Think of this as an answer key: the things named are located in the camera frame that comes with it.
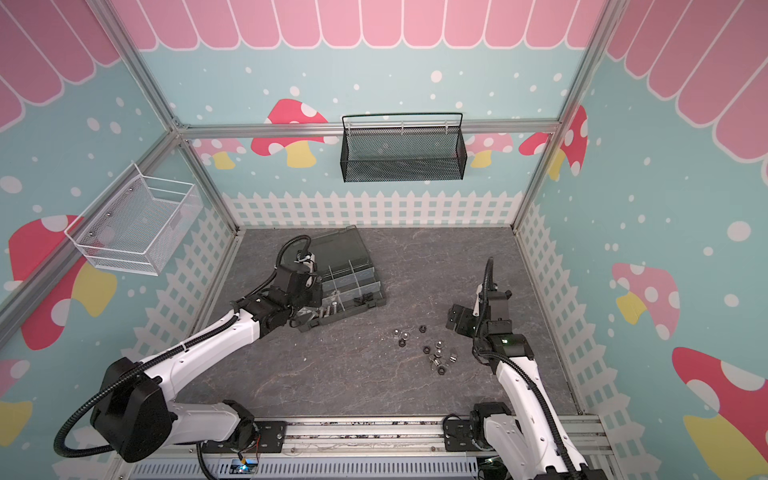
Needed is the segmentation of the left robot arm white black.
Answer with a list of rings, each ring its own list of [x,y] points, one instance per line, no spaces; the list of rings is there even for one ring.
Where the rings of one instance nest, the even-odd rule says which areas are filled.
[[[247,408],[234,400],[183,404],[176,397],[210,367],[302,318],[321,300],[321,277],[313,260],[277,266],[265,285],[234,301],[219,321],[196,335],[138,362],[113,362],[100,391],[55,435],[54,452],[83,458],[114,451],[135,463],[169,445],[212,442],[234,451],[252,448],[260,433]]]

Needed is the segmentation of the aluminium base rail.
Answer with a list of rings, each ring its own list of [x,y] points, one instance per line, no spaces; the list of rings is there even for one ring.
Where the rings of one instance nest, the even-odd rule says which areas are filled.
[[[277,453],[204,453],[215,479],[502,479],[500,454],[448,451],[441,416],[296,417],[285,420]],[[625,479],[594,416],[561,417],[590,468]],[[106,479],[206,479],[193,446],[172,446],[128,464],[116,460]]]

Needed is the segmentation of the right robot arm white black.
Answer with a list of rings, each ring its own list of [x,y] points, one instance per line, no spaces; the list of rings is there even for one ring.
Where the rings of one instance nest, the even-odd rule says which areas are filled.
[[[513,331],[511,296],[479,285],[475,306],[455,305],[448,316],[447,328],[472,340],[473,357],[490,368],[511,402],[476,405],[472,442],[495,452],[510,479],[605,479],[566,432],[527,338]]]

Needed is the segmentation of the green plastic compartment organizer box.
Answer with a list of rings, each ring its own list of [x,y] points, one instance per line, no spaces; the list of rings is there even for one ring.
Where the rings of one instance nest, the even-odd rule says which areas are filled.
[[[314,238],[309,251],[321,277],[322,303],[318,317],[305,327],[295,327],[299,331],[308,332],[386,304],[379,273],[355,226]],[[336,315],[330,314],[332,303],[339,304]]]

